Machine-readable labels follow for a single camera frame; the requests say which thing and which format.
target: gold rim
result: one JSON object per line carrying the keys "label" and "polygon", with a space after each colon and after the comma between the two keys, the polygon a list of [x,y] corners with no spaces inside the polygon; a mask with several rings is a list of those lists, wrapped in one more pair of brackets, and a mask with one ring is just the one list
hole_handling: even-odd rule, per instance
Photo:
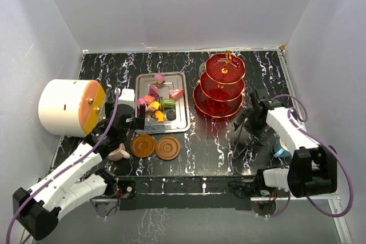
{"label": "gold rim", "polygon": [[234,101],[235,99],[237,99],[240,95],[242,95],[242,92],[245,90],[245,82],[244,82],[244,88],[241,90],[240,94],[234,98],[234,99],[230,99],[230,100],[218,100],[218,99],[214,99],[212,97],[210,97],[207,93],[205,93],[204,89],[202,88],[202,85],[201,85],[201,90],[202,92],[205,94],[205,96],[207,96],[208,98],[211,98],[212,100],[215,100],[215,101],[220,101],[220,102],[230,102],[230,101]]}
{"label": "gold rim", "polygon": [[240,104],[239,104],[239,107],[238,107],[238,109],[236,109],[236,111],[235,112],[233,112],[232,114],[230,114],[230,115],[225,115],[225,116],[223,116],[223,117],[217,117],[217,116],[214,116],[214,115],[210,115],[210,114],[208,114],[208,113],[206,113],[205,111],[202,111],[201,109],[200,109],[200,107],[198,107],[198,105],[196,104],[196,100],[195,100],[195,98],[194,98],[194,91],[196,90],[196,88],[198,87],[198,86],[201,86],[201,84],[200,83],[198,83],[198,85],[196,86],[196,87],[194,87],[194,89],[193,89],[193,102],[194,102],[194,104],[195,104],[195,106],[201,111],[201,112],[203,112],[204,114],[206,114],[206,115],[208,115],[209,117],[213,117],[213,118],[225,118],[225,117],[231,117],[232,115],[235,115],[238,111],[239,111],[239,109],[240,109],[240,107],[241,107],[241,105],[242,105],[242,103],[243,103],[243,101],[244,101],[244,96],[242,95],[242,97],[241,97],[241,102],[240,102]]}
{"label": "gold rim", "polygon": [[[207,59],[207,61],[208,61],[208,60],[210,60],[212,57],[214,57],[214,56],[215,56],[215,55],[217,55],[217,54],[213,54],[213,55],[211,55],[211,56],[209,57],[209,59]],[[235,84],[235,83],[237,83],[237,82],[241,81],[241,80],[243,79],[243,77],[245,77],[245,73],[246,73],[245,63],[244,63],[244,61],[243,61],[241,58],[237,57],[236,55],[234,55],[234,56],[235,56],[236,58],[238,58],[238,59],[241,61],[242,65],[244,66],[244,74],[242,75],[242,77],[241,77],[238,81],[235,81],[235,82],[232,82],[232,83],[219,82],[219,81],[217,81],[217,80],[213,79],[213,78],[212,78],[212,77],[207,73],[208,77],[209,77],[209,78],[211,78],[212,80],[214,80],[215,82],[219,83],[219,84]],[[207,72],[207,61],[206,61],[206,64],[205,64],[205,70],[206,70],[206,72]]]}

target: marble surface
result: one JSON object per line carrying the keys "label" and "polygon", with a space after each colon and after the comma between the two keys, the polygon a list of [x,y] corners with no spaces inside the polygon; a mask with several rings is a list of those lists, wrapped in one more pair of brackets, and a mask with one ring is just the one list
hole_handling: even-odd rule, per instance
{"label": "marble surface", "polygon": [[[246,67],[244,103],[249,105],[249,93],[254,89],[266,88],[270,96],[288,94],[284,72],[276,51],[234,52]],[[116,53],[86,54],[83,57],[80,79],[96,79],[113,100],[115,87],[135,89],[139,74],[181,71],[186,75],[190,112],[190,129],[185,133],[155,134],[156,140],[166,135],[177,138],[182,149],[172,161],[163,161],[154,153],[151,157],[139,159],[132,156],[118,162],[104,160],[98,168],[105,166],[117,176],[238,176],[253,175],[257,169],[268,166],[287,166],[286,159],[273,158],[271,149],[276,141],[271,137],[265,146],[251,142],[251,136],[243,130],[238,150],[245,146],[239,157],[233,157],[234,132],[232,121],[217,121],[203,117],[193,104],[193,88],[198,78],[198,67],[214,52],[171,52],[171,53]],[[130,153],[130,141],[136,136],[130,133],[125,142]],[[62,137],[52,168],[60,165],[80,143],[79,138]]]}

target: pink toy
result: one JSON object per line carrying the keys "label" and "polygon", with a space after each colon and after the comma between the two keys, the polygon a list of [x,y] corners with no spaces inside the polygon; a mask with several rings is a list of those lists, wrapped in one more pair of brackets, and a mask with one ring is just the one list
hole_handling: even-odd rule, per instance
{"label": "pink toy", "polygon": [[151,95],[152,97],[158,97],[159,96],[159,91],[154,85],[150,84],[149,95]]}
{"label": "pink toy", "polygon": [[140,109],[140,105],[146,105],[146,102],[143,98],[139,98],[137,100],[137,109],[139,110]]}
{"label": "pink toy", "polygon": [[146,96],[144,96],[144,101],[145,101],[145,103],[150,104],[150,103],[155,101],[155,97],[151,97],[149,95],[146,95]]}
{"label": "pink toy", "polygon": [[160,83],[163,83],[164,80],[165,80],[165,77],[163,75],[161,75],[161,74],[156,74],[155,75],[155,80],[158,81],[158,82],[160,82]]}
{"label": "pink toy", "polygon": [[183,89],[175,89],[175,90],[170,90],[169,91],[170,98],[173,99],[173,100],[177,100],[183,94],[184,94]]}

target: silver baking tray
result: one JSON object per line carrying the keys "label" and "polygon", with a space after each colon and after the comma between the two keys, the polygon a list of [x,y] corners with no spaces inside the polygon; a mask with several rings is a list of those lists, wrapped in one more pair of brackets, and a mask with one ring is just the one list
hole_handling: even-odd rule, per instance
{"label": "silver baking tray", "polygon": [[[160,133],[177,133],[187,131],[190,127],[189,108],[187,98],[187,86],[185,75],[181,72],[159,73],[165,76],[165,83],[159,89],[159,95],[164,98],[169,98],[169,90],[184,89],[184,95],[176,101],[176,119],[169,121],[166,119],[164,123],[158,122],[155,116],[151,116],[149,112],[145,117],[145,129],[136,130],[138,134],[160,134]],[[154,74],[140,74],[136,78],[136,101],[149,94],[149,87],[155,81]]]}

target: gray floor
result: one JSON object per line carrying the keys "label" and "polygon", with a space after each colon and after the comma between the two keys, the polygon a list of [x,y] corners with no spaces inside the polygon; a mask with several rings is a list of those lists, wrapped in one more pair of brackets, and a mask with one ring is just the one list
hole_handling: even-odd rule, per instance
{"label": "gray floor", "polygon": [[[280,209],[285,201],[277,201]],[[327,201],[318,201],[329,211]],[[340,243],[334,220],[308,201],[292,201],[269,221],[233,209],[119,211],[106,222],[89,203],[64,217],[40,244],[58,243]]]}

